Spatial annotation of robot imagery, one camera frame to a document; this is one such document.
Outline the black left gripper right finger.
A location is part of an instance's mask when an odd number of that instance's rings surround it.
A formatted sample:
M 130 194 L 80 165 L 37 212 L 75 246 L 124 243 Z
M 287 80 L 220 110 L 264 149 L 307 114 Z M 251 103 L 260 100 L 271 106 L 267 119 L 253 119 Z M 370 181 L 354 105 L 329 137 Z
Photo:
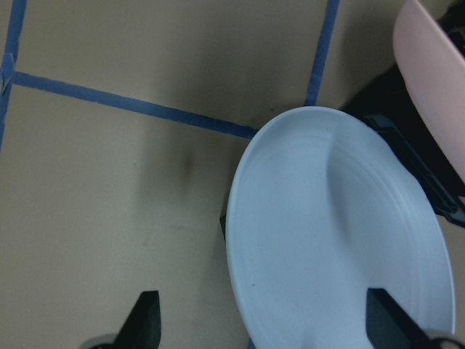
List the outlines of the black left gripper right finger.
M 373 348 L 429 348 L 430 339 L 381 288 L 366 293 L 365 331 Z

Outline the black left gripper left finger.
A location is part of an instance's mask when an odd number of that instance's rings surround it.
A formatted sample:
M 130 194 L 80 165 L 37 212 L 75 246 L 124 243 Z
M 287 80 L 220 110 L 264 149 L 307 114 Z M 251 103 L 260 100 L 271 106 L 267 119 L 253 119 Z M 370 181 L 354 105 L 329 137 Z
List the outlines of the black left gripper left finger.
M 140 294 L 116 336 L 114 348 L 159 348 L 161 343 L 161 306 L 158 291 Z

